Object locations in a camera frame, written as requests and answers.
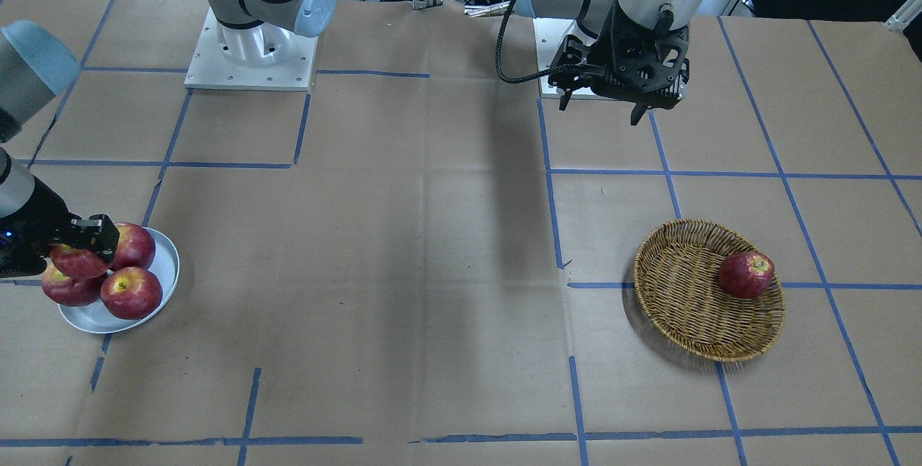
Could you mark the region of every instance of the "woven basket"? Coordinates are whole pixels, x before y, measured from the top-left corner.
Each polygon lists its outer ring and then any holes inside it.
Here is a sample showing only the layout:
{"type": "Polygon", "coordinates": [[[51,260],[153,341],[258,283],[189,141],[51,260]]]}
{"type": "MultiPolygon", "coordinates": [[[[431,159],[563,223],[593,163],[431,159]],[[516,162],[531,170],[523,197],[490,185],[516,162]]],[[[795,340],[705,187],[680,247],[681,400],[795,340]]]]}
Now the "woven basket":
{"type": "Polygon", "coordinates": [[[767,351],[784,325],[784,293],[775,277],[755,299],[727,295],[717,284],[725,257],[757,248],[707,220],[673,220],[653,230],[635,257],[637,298],[654,326],[682,349],[719,362],[767,351]]]}

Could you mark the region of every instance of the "metal base plate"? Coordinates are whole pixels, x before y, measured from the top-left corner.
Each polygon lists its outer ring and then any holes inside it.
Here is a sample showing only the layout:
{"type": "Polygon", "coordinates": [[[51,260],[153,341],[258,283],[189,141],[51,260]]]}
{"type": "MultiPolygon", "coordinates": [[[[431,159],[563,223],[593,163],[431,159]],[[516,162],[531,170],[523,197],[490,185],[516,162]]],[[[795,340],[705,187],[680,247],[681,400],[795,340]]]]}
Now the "metal base plate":
{"type": "MultiPolygon", "coordinates": [[[[567,29],[572,25],[572,19],[556,19],[556,17],[536,17],[534,19],[534,46],[537,49],[537,68],[543,70],[550,68],[557,55],[557,48],[563,40],[567,29]]],[[[547,84],[547,77],[541,78],[541,98],[553,99],[563,95],[556,86],[547,84]]],[[[599,97],[589,88],[580,88],[573,92],[572,99],[595,99],[595,101],[613,101],[608,97],[599,97]]]]}
{"type": "Polygon", "coordinates": [[[291,36],[293,46],[286,59],[268,66],[240,66],[224,56],[218,40],[218,21],[211,10],[198,36],[198,44],[189,73],[188,88],[199,89],[263,89],[263,91],[309,91],[316,38],[291,36]]]}

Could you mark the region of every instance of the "blue tape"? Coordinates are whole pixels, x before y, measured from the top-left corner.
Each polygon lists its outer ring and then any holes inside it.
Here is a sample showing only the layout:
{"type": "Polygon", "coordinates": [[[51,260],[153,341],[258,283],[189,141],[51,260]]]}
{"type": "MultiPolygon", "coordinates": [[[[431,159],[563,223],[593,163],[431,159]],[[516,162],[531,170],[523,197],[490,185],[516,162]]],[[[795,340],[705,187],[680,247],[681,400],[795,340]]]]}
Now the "blue tape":
{"type": "Polygon", "coordinates": [[[355,76],[402,76],[402,78],[428,79],[428,74],[408,72],[383,72],[380,70],[317,70],[318,74],[355,75],[355,76]]]}
{"type": "Polygon", "coordinates": [[[800,224],[801,233],[803,233],[804,239],[806,239],[807,241],[807,248],[810,249],[810,255],[813,257],[813,262],[816,265],[817,272],[819,272],[820,280],[821,282],[823,282],[824,289],[826,291],[826,296],[829,300],[830,307],[833,309],[833,314],[836,316],[836,322],[839,325],[839,331],[842,333],[842,338],[844,342],[846,342],[846,348],[849,349],[849,355],[852,358],[852,364],[855,367],[855,372],[859,376],[859,380],[861,381],[861,386],[864,388],[865,394],[867,395],[867,402],[870,404],[870,408],[872,408],[872,412],[874,413],[874,418],[877,420],[878,429],[880,431],[880,436],[883,437],[883,442],[885,443],[887,447],[887,452],[890,453],[890,459],[892,460],[893,466],[899,466],[900,462],[899,462],[899,459],[897,459],[896,457],[896,451],[893,449],[892,442],[890,442],[890,436],[887,433],[887,428],[885,424],[883,423],[882,417],[880,416],[880,410],[878,410],[877,403],[874,400],[874,395],[872,394],[872,391],[870,391],[870,388],[867,387],[867,381],[865,380],[865,377],[864,377],[864,371],[861,368],[859,359],[857,359],[855,348],[852,345],[851,338],[849,338],[849,332],[847,331],[846,326],[844,325],[844,322],[842,321],[842,315],[840,315],[839,308],[836,305],[836,298],[833,296],[833,291],[830,288],[829,280],[827,280],[826,278],[826,273],[823,270],[823,264],[820,263],[820,257],[816,253],[816,247],[813,245],[813,240],[810,238],[810,232],[807,231],[807,224],[804,223],[803,216],[801,215],[800,209],[798,209],[797,207],[797,200],[794,199],[794,192],[791,190],[791,186],[790,186],[790,183],[788,183],[787,177],[784,176],[784,168],[781,165],[780,158],[778,158],[777,151],[775,151],[774,144],[771,143],[771,137],[768,134],[768,129],[765,127],[763,116],[761,116],[761,112],[758,110],[758,104],[755,101],[754,95],[752,94],[752,89],[750,88],[750,85],[748,85],[748,79],[746,78],[746,75],[743,72],[742,65],[740,64],[740,59],[738,59],[737,53],[735,52],[735,49],[733,48],[733,43],[731,43],[730,41],[729,34],[727,33],[727,27],[725,27],[724,21],[721,20],[720,17],[717,17],[717,23],[720,26],[721,33],[723,33],[724,35],[724,40],[727,43],[728,49],[730,50],[730,55],[733,57],[733,62],[734,62],[735,67],[737,68],[737,72],[738,74],[740,74],[740,79],[743,83],[744,88],[746,89],[746,94],[748,95],[748,98],[750,99],[750,103],[752,105],[753,111],[755,112],[756,118],[758,119],[758,125],[760,125],[761,131],[763,131],[763,135],[765,137],[765,141],[768,143],[768,148],[771,151],[771,157],[774,159],[774,164],[778,168],[779,173],[782,175],[781,181],[784,184],[784,190],[786,190],[787,198],[791,203],[791,207],[793,207],[794,209],[794,214],[797,217],[797,223],[800,224]]]}
{"type": "Polygon", "coordinates": [[[30,165],[98,165],[101,167],[159,167],[162,161],[130,161],[130,160],[34,160],[30,165]]]}
{"type": "Polygon", "coordinates": [[[246,446],[273,446],[273,445],[360,445],[364,441],[361,437],[352,436],[284,436],[284,437],[251,437],[246,440],[246,446]]]}
{"type": "Polygon", "coordinates": [[[304,109],[300,114],[300,127],[297,129],[297,143],[294,145],[294,164],[300,160],[300,149],[304,143],[304,131],[307,129],[307,114],[310,109],[310,93],[304,96],[304,109]]]}
{"type": "Polygon", "coordinates": [[[623,290],[633,288],[633,282],[567,282],[567,286],[581,290],[623,290]]]}
{"type": "Polygon", "coordinates": [[[99,375],[102,373],[103,360],[103,357],[96,358],[96,367],[93,367],[93,375],[89,378],[89,389],[93,393],[96,392],[96,383],[99,382],[99,375]]]}
{"type": "Polygon", "coordinates": [[[115,0],[109,0],[109,3],[106,4],[106,10],[102,13],[102,18],[99,19],[99,25],[96,26],[96,32],[93,32],[93,37],[89,40],[89,45],[86,46],[86,52],[83,53],[83,58],[80,59],[80,68],[85,68],[86,60],[89,59],[89,54],[93,51],[93,48],[96,47],[96,41],[99,40],[99,33],[102,33],[102,27],[105,26],[106,20],[109,19],[109,13],[112,12],[113,4],[115,4],[115,0]]]}
{"type": "Polygon", "coordinates": [[[547,126],[544,123],[544,105],[541,98],[537,102],[537,121],[541,129],[541,150],[544,151],[544,170],[547,181],[547,203],[550,206],[550,230],[554,236],[554,257],[557,259],[557,268],[563,269],[563,252],[560,250],[560,226],[557,222],[557,204],[554,201],[554,180],[550,173],[550,151],[547,148],[547,126]]]}
{"type": "Polygon", "coordinates": [[[141,72],[151,74],[184,74],[186,68],[126,68],[125,66],[84,66],[85,72],[141,72]]]}
{"type": "Polygon", "coordinates": [[[151,191],[151,201],[148,201],[148,209],[144,213],[144,222],[142,226],[148,226],[151,223],[151,216],[154,213],[154,205],[157,204],[157,198],[161,194],[161,186],[164,184],[164,175],[166,174],[167,167],[170,166],[170,160],[172,158],[172,151],[176,147],[176,140],[179,139],[179,132],[182,129],[182,123],[185,121],[185,114],[189,111],[189,102],[192,101],[192,89],[188,89],[185,93],[185,99],[182,101],[182,108],[179,112],[179,118],[176,119],[176,127],[170,137],[170,145],[167,146],[167,153],[164,155],[164,161],[161,163],[161,171],[157,175],[157,184],[155,184],[154,189],[151,191]]]}
{"type": "Polygon", "coordinates": [[[486,434],[453,434],[452,436],[422,439],[425,443],[508,443],[532,441],[575,441],[575,434],[555,432],[550,434],[503,434],[503,436],[486,436],[486,434]]]}
{"type": "Polygon", "coordinates": [[[222,161],[171,161],[167,167],[197,167],[208,169],[290,169],[290,163],[222,163],[222,161]]]}
{"type": "Polygon", "coordinates": [[[672,198],[672,211],[676,219],[682,217],[682,211],[679,209],[679,198],[676,197],[676,188],[672,184],[672,175],[669,173],[669,163],[666,161],[666,150],[663,148],[663,139],[659,137],[659,129],[656,127],[656,117],[653,112],[649,112],[650,125],[653,127],[653,138],[656,140],[656,148],[659,150],[659,160],[663,163],[663,173],[666,175],[666,186],[669,187],[669,197],[672,198]]]}
{"type": "Polygon", "coordinates": [[[586,427],[583,424],[583,401],[579,393],[579,376],[576,374],[576,358],[574,357],[570,357],[570,386],[573,387],[573,410],[576,412],[576,440],[579,443],[580,464],[589,466],[586,427]]]}
{"type": "Polygon", "coordinates": [[[740,424],[737,423],[737,413],[733,410],[733,400],[730,397],[730,387],[727,384],[727,375],[724,374],[724,364],[717,362],[714,364],[717,368],[717,378],[720,380],[720,390],[724,393],[724,404],[727,405],[727,416],[730,419],[730,430],[733,433],[733,440],[737,444],[737,455],[740,456],[740,466],[747,466],[746,449],[743,448],[743,437],[740,433],[740,424]]]}
{"type": "Polygon", "coordinates": [[[256,395],[259,394],[259,378],[263,369],[253,368],[253,385],[250,387],[250,400],[246,404],[246,420],[243,423],[243,436],[241,437],[240,452],[237,455],[237,466],[246,463],[246,447],[250,441],[250,430],[253,428],[253,416],[256,414],[256,395]]]}
{"type": "Polygon", "coordinates": [[[903,204],[903,209],[906,209],[906,212],[909,213],[909,217],[913,220],[913,224],[916,226],[916,232],[922,236],[922,226],[919,225],[919,220],[916,217],[916,214],[913,213],[912,207],[909,206],[909,202],[906,201],[906,198],[903,196],[903,191],[900,190],[899,184],[897,184],[896,180],[893,179],[892,173],[890,173],[890,167],[887,165],[886,160],[883,158],[883,154],[877,147],[874,138],[872,135],[870,135],[870,130],[867,129],[867,124],[865,124],[864,118],[861,115],[857,104],[855,104],[855,101],[852,99],[852,94],[849,93],[849,89],[846,88],[846,83],[844,83],[842,80],[842,76],[839,75],[839,70],[836,68],[836,64],[833,63],[832,57],[830,57],[829,53],[826,52],[826,46],[823,45],[823,41],[820,39],[820,34],[816,32],[816,29],[814,29],[813,23],[811,21],[807,21],[807,26],[810,27],[810,32],[813,33],[813,39],[816,39],[816,43],[820,46],[820,50],[823,51],[823,57],[826,58],[826,63],[829,63],[829,68],[833,70],[833,75],[836,76],[836,81],[839,83],[842,92],[846,95],[846,98],[849,99],[849,105],[852,107],[852,112],[855,112],[855,118],[859,121],[861,130],[864,131],[865,137],[867,137],[867,141],[870,143],[870,147],[873,148],[874,154],[878,158],[878,161],[880,161],[880,167],[883,168],[883,171],[886,173],[887,177],[890,178],[890,184],[893,186],[893,190],[896,191],[896,196],[900,198],[900,201],[903,204]]]}
{"type": "Polygon", "coordinates": [[[666,432],[592,432],[589,441],[629,441],[638,439],[714,439],[732,437],[732,430],[672,430],[666,432]]]}

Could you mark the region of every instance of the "table surface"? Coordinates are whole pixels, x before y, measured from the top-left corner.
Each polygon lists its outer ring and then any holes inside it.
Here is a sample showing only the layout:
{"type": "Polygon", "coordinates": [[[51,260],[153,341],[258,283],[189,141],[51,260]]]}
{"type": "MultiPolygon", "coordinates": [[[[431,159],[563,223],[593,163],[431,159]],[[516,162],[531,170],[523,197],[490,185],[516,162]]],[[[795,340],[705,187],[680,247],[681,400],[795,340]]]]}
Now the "table surface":
{"type": "MultiPolygon", "coordinates": [[[[630,127],[493,70],[497,19],[340,2],[310,93],[189,91],[205,0],[0,0],[82,72],[4,148],[83,216],[160,230],[174,296],[77,331],[0,284],[2,464],[922,463],[922,65],[880,24],[695,17],[630,127]],[[677,217],[770,255],[744,364],[633,297],[677,217]]],[[[510,23],[507,74],[534,68],[510,23]]]]}

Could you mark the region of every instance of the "blue tape line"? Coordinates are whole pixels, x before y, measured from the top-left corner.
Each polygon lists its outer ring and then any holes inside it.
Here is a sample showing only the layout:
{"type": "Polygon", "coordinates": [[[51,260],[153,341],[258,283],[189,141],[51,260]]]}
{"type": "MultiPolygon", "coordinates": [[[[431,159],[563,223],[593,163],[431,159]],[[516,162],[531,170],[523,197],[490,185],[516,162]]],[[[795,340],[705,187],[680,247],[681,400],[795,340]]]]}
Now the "blue tape line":
{"type": "Polygon", "coordinates": [[[39,279],[3,279],[0,280],[0,284],[12,284],[14,286],[40,286],[42,285],[42,280],[39,279]]]}
{"type": "Polygon", "coordinates": [[[428,79],[428,74],[406,72],[382,72],[380,70],[317,70],[318,74],[358,75],[358,76],[404,76],[404,78],[428,79]]]}
{"type": "Polygon", "coordinates": [[[39,144],[35,146],[35,151],[33,152],[32,158],[29,160],[29,163],[26,165],[26,169],[31,169],[32,165],[35,163],[35,159],[39,157],[39,151],[41,151],[42,147],[45,145],[45,141],[46,139],[48,139],[48,135],[50,134],[50,132],[52,132],[52,127],[55,127],[55,124],[57,124],[57,119],[61,118],[61,112],[63,112],[63,105],[67,104],[67,99],[70,99],[70,94],[71,92],[73,92],[74,86],[76,86],[76,80],[70,83],[70,86],[67,86],[67,91],[65,92],[65,94],[63,95],[63,98],[61,99],[61,103],[58,105],[57,109],[55,110],[55,116],[52,117],[52,122],[50,122],[50,124],[48,125],[48,128],[45,129],[45,132],[42,134],[42,137],[39,138],[39,144]]]}
{"type": "Polygon", "coordinates": [[[876,426],[805,426],[797,428],[752,428],[740,430],[744,437],[768,436],[846,436],[847,434],[876,434],[876,426]]]}
{"type": "Polygon", "coordinates": [[[148,441],[126,439],[0,439],[0,447],[149,447],[149,446],[214,446],[220,437],[193,441],[148,441]]]}
{"type": "Polygon", "coordinates": [[[102,27],[105,26],[106,20],[109,19],[109,13],[112,12],[113,4],[115,4],[115,0],[109,0],[109,3],[106,4],[106,10],[102,13],[102,18],[99,19],[99,25],[96,26],[96,32],[93,32],[93,37],[89,40],[89,45],[86,46],[86,52],[83,52],[83,58],[80,59],[80,69],[86,68],[86,60],[89,59],[89,54],[93,51],[93,48],[96,47],[99,33],[102,33],[102,27]]]}
{"type": "Polygon", "coordinates": [[[536,99],[537,122],[541,129],[541,151],[544,151],[544,171],[547,181],[547,203],[550,205],[550,230],[554,236],[554,257],[557,259],[557,268],[563,269],[563,252],[560,250],[560,226],[557,222],[557,203],[554,201],[554,180],[550,173],[550,151],[547,148],[547,126],[544,122],[544,105],[541,98],[536,99]]]}
{"type": "Polygon", "coordinates": [[[733,57],[733,62],[737,68],[738,74],[740,74],[740,79],[743,83],[744,88],[746,89],[746,94],[750,99],[752,109],[755,112],[756,118],[758,119],[758,125],[760,125],[761,132],[765,137],[765,141],[768,143],[768,148],[771,151],[771,157],[774,160],[775,166],[778,168],[779,173],[782,175],[781,181],[784,184],[784,191],[787,193],[787,198],[791,203],[791,207],[794,209],[794,214],[797,217],[797,223],[800,224],[801,233],[803,233],[804,239],[807,241],[807,248],[810,249],[810,255],[813,257],[813,262],[816,265],[817,272],[819,272],[820,280],[825,285],[826,297],[829,300],[830,307],[833,309],[833,314],[836,316],[836,322],[839,325],[839,331],[842,333],[842,338],[846,342],[846,347],[849,348],[849,355],[852,358],[852,364],[855,367],[855,372],[859,376],[861,381],[861,386],[865,390],[867,395],[867,402],[870,404],[870,408],[874,413],[874,418],[877,420],[877,426],[880,430],[880,436],[883,437],[883,442],[887,447],[887,452],[890,453],[890,459],[893,462],[893,466],[899,466],[899,459],[896,457],[896,451],[893,449],[892,442],[890,442],[890,436],[887,433],[887,428],[883,423],[883,417],[880,416],[880,410],[877,406],[877,401],[874,400],[874,395],[870,388],[867,387],[867,381],[865,380],[864,371],[861,368],[859,359],[857,359],[857,354],[855,352],[855,347],[852,345],[851,338],[849,338],[849,332],[846,329],[846,325],[842,321],[842,315],[839,313],[839,308],[836,305],[836,298],[833,296],[833,291],[830,288],[829,280],[826,278],[826,272],[823,270],[823,264],[820,263],[820,257],[816,253],[816,247],[813,245],[813,240],[810,238],[810,232],[807,230],[807,224],[804,223],[803,215],[800,212],[800,209],[797,207],[797,200],[794,199],[794,192],[791,190],[790,183],[787,181],[787,177],[784,176],[784,168],[781,165],[780,158],[778,158],[778,153],[775,151],[774,144],[771,143],[771,137],[768,134],[768,129],[765,127],[765,122],[761,112],[758,109],[758,104],[755,101],[755,97],[752,94],[752,89],[748,85],[748,79],[746,78],[745,73],[743,72],[742,65],[740,64],[740,59],[738,59],[737,53],[733,48],[733,43],[730,41],[729,34],[727,33],[727,27],[724,25],[724,21],[721,20],[721,17],[717,17],[717,23],[720,26],[721,33],[724,35],[724,40],[727,43],[727,47],[730,50],[730,55],[733,57]]]}
{"type": "Polygon", "coordinates": [[[208,169],[290,169],[290,163],[221,163],[221,161],[171,161],[167,167],[197,167],[208,169]]]}
{"type": "Polygon", "coordinates": [[[576,412],[576,441],[579,443],[579,457],[582,466],[589,464],[586,449],[586,427],[583,425],[583,401],[579,394],[579,377],[576,374],[576,358],[570,357],[570,386],[573,387],[573,410],[576,412]]]}
{"type": "Polygon", "coordinates": [[[58,158],[43,158],[32,163],[37,165],[96,165],[99,167],[159,167],[164,164],[162,161],[58,160],[58,158]]]}
{"type": "Polygon", "coordinates": [[[551,169],[551,174],[641,174],[645,176],[662,176],[662,171],[654,169],[551,169]]]}
{"type": "Polygon", "coordinates": [[[454,434],[454,436],[422,439],[425,443],[508,443],[532,441],[575,441],[572,433],[556,432],[550,434],[503,434],[503,436],[486,436],[486,434],[454,434]]]}
{"type": "Polygon", "coordinates": [[[241,437],[240,452],[237,455],[237,466],[246,463],[246,447],[250,441],[250,430],[253,428],[253,416],[256,413],[256,395],[259,393],[259,377],[263,369],[253,368],[253,385],[250,387],[250,401],[246,404],[246,420],[243,423],[243,436],[241,437]]]}
{"type": "Polygon", "coordinates": [[[119,66],[84,66],[86,72],[141,72],[151,74],[184,74],[186,68],[119,68],[119,66]]]}
{"type": "Polygon", "coordinates": [[[164,166],[161,167],[161,174],[159,174],[158,179],[164,179],[164,173],[167,171],[167,167],[170,165],[170,160],[172,160],[172,151],[176,148],[176,140],[179,139],[179,132],[182,130],[182,123],[185,122],[185,114],[189,111],[189,102],[192,101],[192,92],[193,89],[188,89],[185,92],[185,99],[182,101],[182,108],[179,111],[179,118],[176,119],[176,127],[174,127],[174,133],[170,137],[170,145],[167,147],[167,154],[164,156],[164,166]]]}
{"type": "Polygon", "coordinates": [[[99,382],[99,374],[102,373],[102,361],[103,357],[96,358],[96,367],[93,367],[93,375],[89,378],[89,389],[93,393],[96,392],[96,383],[99,382]]]}
{"type": "Polygon", "coordinates": [[[360,445],[361,437],[351,436],[286,436],[286,437],[252,437],[246,440],[246,446],[272,445],[360,445]]]}
{"type": "Polygon", "coordinates": [[[737,455],[740,456],[740,466],[747,466],[746,450],[743,448],[743,437],[740,433],[740,424],[737,423],[737,413],[733,410],[733,400],[730,397],[730,387],[727,384],[727,375],[724,374],[724,364],[715,362],[717,378],[720,380],[720,390],[724,393],[724,404],[727,405],[727,416],[730,419],[730,430],[733,440],[737,443],[737,455]]]}
{"type": "Polygon", "coordinates": [[[592,432],[589,441],[629,441],[637,439],[714,439],[732,437],[732,430],[672,430],[666,432],[592,432]]]}
{"type": "Polygon", "coordinates": [[[839,83],[842,92],[846,95],[846,98],[849,99],[849,105],[852,107],[852,112],[855,112],[855,118],[857,118],[859,121],[861,130],[864,131],[865,137],[867,137],[867,141],[870,143],[870,147],[873,148],[874,154],[876,155],[877,160],[880,162],[880,167],[883,168],[883,171],[887,177],[890,178],[890,184],[893,186],[893,190],[896,191],[896,196],[900,198],[900,201],[903,204],[903,209],[906,209],[906,212],[909,213],[909,217],[913,220],[913,224],[916,226],[916,232],[922,236],[922,226],[919,225],[919,220],[916,217],[916,214],[913,213],[912,207],[909,206],[909,202],[906,201],[906,198],[903,196],[903,191],[900,190],[899,184],[897,184],[896,180],[893,179],[892,173],[890,173],[890,167],[887,165],[886,160],[883,158],[883,154],[880,152],[880,148],[877,147],[872,134],[870,134],[870,130],[867,129],[867,124],[865,124],[864,118],[861,115],[857,104],[855,104],[855,101],[852,99],[852,94],[849,93],[849,89],[846,88],[846,83],[844,83],[842,80],[842,76],[839,75],[839,70],[836,68],[836,64],[833,63],[832,57],[830,57],[829,53],[826,52],[826,46],[823,45],[823,41],[820,39],[820,34],[816,32],[816,29],[814,29],[813,21],[807,21],[807,26],[810,27],[810,32],[813,33],[813,39],[816,39],[816,43],[820,46],[820,50],[823,51],[823,57],[826,58],[826,63],[829,63],[829,68],[833,70],[833,75],[836,76],[836,81],[839,83]]]}
{"type": "Polygon", "coordinates": [[[659,160],[663,163],[663,173],[666,175],[666,186],[669,187],[669,197],[672,198],[672,210],[676,219],[682,217],[682,211],[679,209],[679,199],[676,197],[676,188],[672,184],[672,174],[669,173],[669,163],[666,161],[666,150],[663,148],[663,139],[659,137],[659,129],[656,127],[656,117],[653,112],[649,112],[650,125],[653,127],[653,138],[656,140],[656,148],[659,150],[659,160]]]}
{"type": "Polygon", "coordinates": [[[633,288],[633,282],[567,282],[567,286],[581,290],[623,290],[633,288]]]}
{"type": "Polygon", "coordinates": [[[887,426],[892,434],[922,434],[922,426],[887,426]]]}
{"type": "Polygon", "coordinates": [[[294,145],[294,164],[300,160],[300,149],[304,143],[304,131],[307,129],[307,112],[310,109],[310,93],[304,96],[304,109],[300,114],[300,127],[297,129],[297,143],[294,145]]]}
{"type": "Polygon", "coordinates": [[[161,194],[161,186],[164,184],[164,175],[166,174],[167,167],[170,166],[170,160],[172,158],[172,151],[176,147],[176,140],[179,139],[179,132],[182,129],[182,123],[185,121],[185,114],[189,111],[189,102],[192,101],[192,91],[193,89],[188,89],[185,92],[185,99],[182,101],[182,108],[179,112],[179,118],[176,119],[176,127],[170,137],[170,145],[167,146],[167,152],[164,155],[164,161],[161,163],[161,171],[157,175],[157,184],[154,186],[154,190],[151,191],[151,201],[148,201],[148,209],[144,213],[144,222],[142,226],[148,226],[151,223],[151,216],[154,213],[154,205],[157,204],[157,198],[161,194]]]}

